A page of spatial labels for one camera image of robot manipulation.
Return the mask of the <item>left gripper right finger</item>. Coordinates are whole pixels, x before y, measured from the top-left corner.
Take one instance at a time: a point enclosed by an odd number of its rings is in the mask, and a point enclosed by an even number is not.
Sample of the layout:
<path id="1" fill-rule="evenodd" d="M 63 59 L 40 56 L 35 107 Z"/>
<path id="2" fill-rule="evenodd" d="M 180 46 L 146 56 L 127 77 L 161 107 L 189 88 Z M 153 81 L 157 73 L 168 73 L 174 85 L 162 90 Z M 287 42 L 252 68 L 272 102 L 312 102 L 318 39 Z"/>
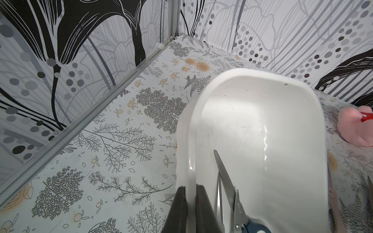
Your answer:
<path id="1" fill-rule="evenodd" d="M 195 214 L 197 233 L 221 233 L 206 189 L 200 184 L 196 185 Z"/>

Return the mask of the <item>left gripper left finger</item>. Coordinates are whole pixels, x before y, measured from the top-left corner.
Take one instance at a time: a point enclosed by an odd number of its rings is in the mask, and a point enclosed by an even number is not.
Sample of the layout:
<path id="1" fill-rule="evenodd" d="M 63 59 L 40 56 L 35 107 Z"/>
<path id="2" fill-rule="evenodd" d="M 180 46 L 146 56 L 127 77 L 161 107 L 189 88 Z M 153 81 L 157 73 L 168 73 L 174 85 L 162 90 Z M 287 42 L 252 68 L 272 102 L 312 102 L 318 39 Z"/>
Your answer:
<path id="1" fill-rule="evenodd" d="M 187 226 L 186 188 L 178 187 L 170 212 L 161 233 L 186 233 Z"/>

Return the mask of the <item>white plastic storage box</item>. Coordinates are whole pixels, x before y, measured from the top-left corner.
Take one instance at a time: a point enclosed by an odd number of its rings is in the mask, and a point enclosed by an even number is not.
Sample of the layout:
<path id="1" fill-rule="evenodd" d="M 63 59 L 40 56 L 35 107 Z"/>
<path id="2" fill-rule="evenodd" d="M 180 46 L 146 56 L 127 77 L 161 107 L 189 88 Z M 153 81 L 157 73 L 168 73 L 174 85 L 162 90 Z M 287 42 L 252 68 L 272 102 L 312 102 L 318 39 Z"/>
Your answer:
<path id="1" fill-rule="evenodd" d="M 187 231 L 196 231 L 196 187 L 215 208 L 218 153 L 246 215 L 273 233 L 327 233 L 324 114 L 315 92 L 281 75 L 226 71 L 182 111 L 176 185 L 185 187 Z"/>

